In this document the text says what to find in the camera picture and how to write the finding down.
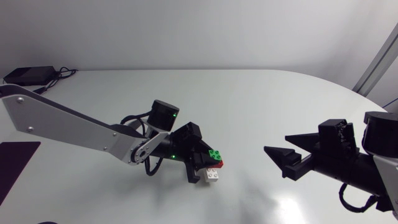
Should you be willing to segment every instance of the screw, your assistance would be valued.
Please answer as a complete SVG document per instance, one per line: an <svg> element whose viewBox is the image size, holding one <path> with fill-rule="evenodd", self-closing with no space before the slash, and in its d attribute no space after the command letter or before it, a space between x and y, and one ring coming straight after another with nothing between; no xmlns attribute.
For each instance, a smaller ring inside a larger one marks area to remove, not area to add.
<svg viewBox="0 0 398 224"><path fill-rule="evenodd" d="M17 99L18 103L22 103L23 101L25 101L25 99L23 99L22 97L18 97L18 99Z"/></svg>

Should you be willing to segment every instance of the wire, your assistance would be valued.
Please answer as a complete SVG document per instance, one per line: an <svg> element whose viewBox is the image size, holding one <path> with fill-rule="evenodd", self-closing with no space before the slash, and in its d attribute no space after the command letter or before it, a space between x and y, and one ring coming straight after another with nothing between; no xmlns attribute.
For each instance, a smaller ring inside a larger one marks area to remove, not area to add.
<svg viewBox="0 0 398 224"><path fill-rule="evenodd" d="M123 118L123 119L120 121L120 124L125 124L126 122L128 122L128 121L130 121L130 120L136 119L136 120L138 120L138 121L141 123L141 126L142 126L142 135L145 136L145 125L144 125L144 122L141 120L141 118L146 117L146 116L149 116L151 112L152 112L152 111L146 112L146 113L143 113L143 114L139 114L139 115L129 115L129 116ZM157 170L159 170L159 167L160 167L162 161L163 161L163 158L159 158L159 160L158 160L157 163L156 163L155 168L154 168L153 170L150 170L150 159L149 159L149 156L148 156L148 157L144 160L145 172L147 173L147 175L148 175L148 176L153 176L154 174L156 174Z"/></svg>
<svg viewBox="0 0 398 224"><path fill-rule="evenodd" d="M123 120L120 121L120 124L125 124L126 122L128 122L128 121L130 121L132 119L138 119L138 118L143 118L143 117L149 116L151 112L152 111L146 112L146 113L143 113L143 114L139 114L139 115L129 115L129 116L123 118Z"/></svg>
<svg viewBox="0 0 398 224"><path fill-rule="evenodd" d="M370 206L374 205L374 204L379 200L379 197L377 197L377 196L375 196L375 195L372 195L372 196L369 197L369 199L368 199L368 201L366 202L365 206L363 206L363 207L361 207L361 208L354 207L354 206L350 205L349 203L347 203L347 202L344 200L344 198L343 198L344 191L345 191L346 188L347 188L347 184L344 183L344 184L341 186L340 191L338 192L338 195L339 195L341 204L343 204L343 206L344 206L347 210L349 210L349 211L351 211L351 212L355 212L355 213L362 213L362 212L365 212Z"/></svg>
<svg viewBox="0 0 398 224"><path fill-rule="evenodd" d="M386 106L390 105L391 103L393 103L393 102L395 102L395 101L397 101L397 100L398 100L398 98L394 99L394 100L391 101L390 103L388 103L388 104L386 104L385 106L383 106L383 108L385 108Z"/></svg>
<svg viewBox="0 0 398 224"><path fill-rule="evenodd" d="M148 176L153 176L154 174L156 174L157 170L159 169L161 163L163 161L163 158L159 158L159 160L156 163L155 168L151 171L150 170L150 160L149 160L149 156L145 159L144 164L145 164L145 172L147 173Z"/></svg>
<svg viewBox="0 0 398 224"><path fill-rule="evenodd" d="M37 90L34 90L34 92L38 93L38 94L42 94L45 91L47 91L49 88L55 86L55 84L57 84L59 80L69 78L72 75L76 74L77 71L78 71L77 69L69 69L67 67L62 67L56 73L56 75L53 77L53 79L49 82L49 84L47 86L39 88ZM63 73L65 73L65 72L70 72L70 74L63 76Z"/></svg>

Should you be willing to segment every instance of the white lego brick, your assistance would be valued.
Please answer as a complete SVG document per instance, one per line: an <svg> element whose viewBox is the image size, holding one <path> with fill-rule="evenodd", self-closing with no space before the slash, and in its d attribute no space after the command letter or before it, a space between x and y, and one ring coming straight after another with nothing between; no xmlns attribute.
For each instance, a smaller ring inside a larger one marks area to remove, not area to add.
<svg viewBox="0 0 398 224"><path fill-rule="evenodd" d="M218 173L216 168L206 168L203 171L206 182L216 182L218 180Z"/></svg>

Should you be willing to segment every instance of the green lego brick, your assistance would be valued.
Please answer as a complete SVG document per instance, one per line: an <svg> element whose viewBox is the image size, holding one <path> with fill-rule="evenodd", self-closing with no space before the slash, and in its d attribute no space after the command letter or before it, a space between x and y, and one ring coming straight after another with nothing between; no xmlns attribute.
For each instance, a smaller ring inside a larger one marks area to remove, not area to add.
<svg viewBox="0 0 398 224"><path fill-rule="evenodd" d="M217 161L221 161L221 155L220 155L219 151L211 149L211 150L209 150L209 154L210 154L211 158L213 158L213 159L215 159Z"/></svg>

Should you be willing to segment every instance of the white table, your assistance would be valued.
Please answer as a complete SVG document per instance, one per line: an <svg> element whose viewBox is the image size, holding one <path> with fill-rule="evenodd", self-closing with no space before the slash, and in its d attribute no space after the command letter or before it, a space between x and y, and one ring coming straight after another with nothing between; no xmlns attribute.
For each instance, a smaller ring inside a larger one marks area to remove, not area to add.
<svg viewBox="0 0 398 224"><path fill-rule="evenodd" d="M221 152L216 183L189 184L181 162L165 160L155 176L113 156L29 134L1 120L1 140L42 141L0 207L0 223L395 223L391 212L340 204L341 182L310 172L283 179L264 145L295 146L285 135L317 132L330 118L354 123L361 145L365 111L383 111L319 78L277 70L136 70L78 72L44 94L105 123L150 110L155 99L180 108L174 130L189 121ZM304 150L299 153L306 156ZM369 195L348 187L363 206Z"/></svg>

